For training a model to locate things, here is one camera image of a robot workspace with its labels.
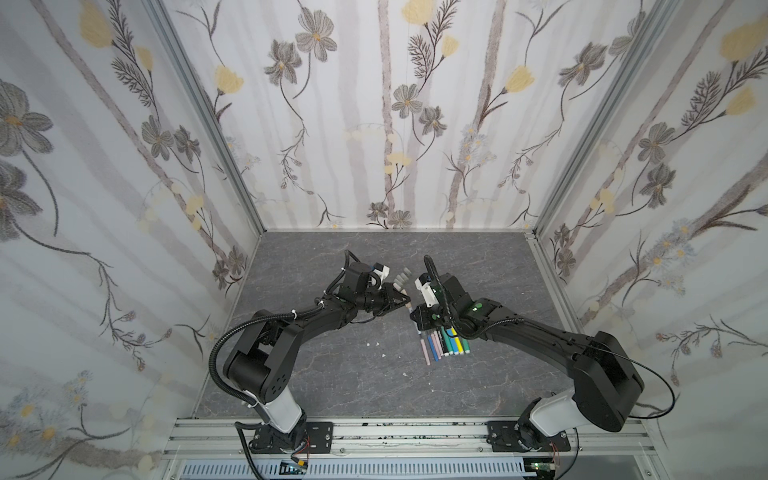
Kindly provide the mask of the dark green marker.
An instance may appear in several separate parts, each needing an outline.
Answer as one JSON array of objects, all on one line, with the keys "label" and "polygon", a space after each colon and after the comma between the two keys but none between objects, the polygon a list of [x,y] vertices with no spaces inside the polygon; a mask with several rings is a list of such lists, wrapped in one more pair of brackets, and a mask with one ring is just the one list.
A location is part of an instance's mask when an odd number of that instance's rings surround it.
[{"label": "dark green marker", "polygon": [[441,334],[443,336],[443,339],[446,343],[447,351],[450,355],[455,355],[455,349],[454,349],[454,343],[452,339],[448,336],[446,330],[441,327]]}]

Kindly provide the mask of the blue marker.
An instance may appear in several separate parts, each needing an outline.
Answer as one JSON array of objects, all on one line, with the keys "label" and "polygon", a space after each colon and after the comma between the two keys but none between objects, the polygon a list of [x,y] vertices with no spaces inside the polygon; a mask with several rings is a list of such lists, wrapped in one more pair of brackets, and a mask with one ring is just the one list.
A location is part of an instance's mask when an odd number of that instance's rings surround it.
[{"label": "blue marker", "polygon": [[[452,330],[452,329],[447,329],[447,330],[446,330],[446,332],[447,332],[448,336],[449,336],[449,337],[452,339],[452,341],[453,341],[453,338],[454,338],[454,337],[456,337],[456,334],[453,332],[453,330]],[[455,349],[455,355],[459,355],[459,354],[458,354],[458,352],[457,352],[457,349],[456,349],[455,343],[454,343],[454,349]]]}]

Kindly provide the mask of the blue pen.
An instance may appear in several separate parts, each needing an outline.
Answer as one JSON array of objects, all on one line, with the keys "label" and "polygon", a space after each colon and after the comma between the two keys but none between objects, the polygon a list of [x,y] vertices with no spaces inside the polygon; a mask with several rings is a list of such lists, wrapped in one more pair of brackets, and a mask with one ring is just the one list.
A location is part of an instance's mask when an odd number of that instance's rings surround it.
[{"label": "blue pen", "polygon": [[428,345],[428,351],[429,351],[429,354],[431,355],[431,358],[433,359],[434,362],[437,362],[439,360],[439,357],[437,355],[437,351],[435,350],[431,336],[425,333],[425,339]]}]

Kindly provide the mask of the black white pen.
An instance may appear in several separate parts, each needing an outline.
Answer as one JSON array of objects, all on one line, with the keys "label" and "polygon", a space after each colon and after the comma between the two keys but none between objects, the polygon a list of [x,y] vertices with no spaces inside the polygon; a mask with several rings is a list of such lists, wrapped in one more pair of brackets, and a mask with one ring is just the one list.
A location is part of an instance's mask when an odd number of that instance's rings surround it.
[{"label": "black white pen", "polygon": [[437,335],[438,340],[439,340],[439,342],[441,344],[441,349],[443,351],[443,355],[444,356],[449,356],[451,352],[448,349],[448,345],[445,343],[445,340],[443,339],[443,336],[442,336],[442,334],[440,333],[439,330],[437,330],[436,335]]}]

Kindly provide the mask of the yellow marker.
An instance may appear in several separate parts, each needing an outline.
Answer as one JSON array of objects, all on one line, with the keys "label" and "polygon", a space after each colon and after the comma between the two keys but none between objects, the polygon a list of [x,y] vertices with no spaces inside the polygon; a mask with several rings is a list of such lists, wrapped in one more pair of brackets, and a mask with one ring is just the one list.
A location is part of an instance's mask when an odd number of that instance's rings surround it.
[{"label": "yellow marker", "polygon": [[459,355],[465,354],[464,347],[463,347],[463,344],[461,342],[461,339],[458,336],[456,336],[456,337],[453,338],[453,341],[455,343],[455,346],[456,346],[458,354]]}]

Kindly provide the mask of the purple pink pen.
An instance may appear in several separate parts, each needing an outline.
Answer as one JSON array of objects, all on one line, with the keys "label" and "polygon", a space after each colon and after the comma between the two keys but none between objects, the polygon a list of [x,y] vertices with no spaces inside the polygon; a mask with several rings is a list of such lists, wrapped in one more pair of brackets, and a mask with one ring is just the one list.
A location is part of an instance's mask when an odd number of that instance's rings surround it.
[{"label": "purple pink pen", "polygon": [[442,348],[440,344],[439,338],[436,336],[435,332],[430,333],[430,343],[432,346],[432,349],[434,350],[434,355],[437,361],[442,359]]}]

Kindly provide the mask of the light pink pen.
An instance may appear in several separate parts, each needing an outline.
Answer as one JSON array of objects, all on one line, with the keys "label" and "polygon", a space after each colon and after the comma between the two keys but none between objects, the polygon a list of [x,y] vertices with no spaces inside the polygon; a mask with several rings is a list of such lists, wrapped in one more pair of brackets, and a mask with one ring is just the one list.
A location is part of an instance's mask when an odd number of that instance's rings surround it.
[{"label": "light pink pen", "polygon": [[420,348],[427,366],[431,365],[431,352],[427,346],[427,342],[424,338],[419,339]]}]

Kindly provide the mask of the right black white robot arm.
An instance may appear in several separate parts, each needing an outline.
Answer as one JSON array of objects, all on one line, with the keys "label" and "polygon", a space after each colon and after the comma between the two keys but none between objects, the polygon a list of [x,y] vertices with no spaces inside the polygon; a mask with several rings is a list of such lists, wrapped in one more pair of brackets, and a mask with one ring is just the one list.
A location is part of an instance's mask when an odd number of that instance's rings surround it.
[{"label": "right black white robot arm", "polygon": [[620,432],[644,390],[644,382],[618,340],[568,332],[527,319],[489,298],[473,299],[451,274],[424,273],[415,280],[424,302],[411,312],[419,327],[452,327],[467,340],[511,346],[568,376],[572,387],[536,398],[513,426],[519,451],[539,450],[561,433],[592,425]]}]

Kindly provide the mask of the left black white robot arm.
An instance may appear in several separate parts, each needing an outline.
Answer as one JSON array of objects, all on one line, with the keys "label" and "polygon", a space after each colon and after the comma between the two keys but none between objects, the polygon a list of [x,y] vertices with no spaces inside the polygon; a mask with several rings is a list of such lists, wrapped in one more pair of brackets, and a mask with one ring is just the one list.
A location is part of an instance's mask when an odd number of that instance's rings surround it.
[{"label": "left black white robot arm", "polygon": [[300,348],[349,325],[359,311],[376,319],[409,302],[408,295],[385,282],[345,295],[325,294],[308,310],[257,313],[216,342],[208,360],[209,375],[219,389],[257,412],[273,446],[297,450],[306,438],[307,414],[288,383]]}]

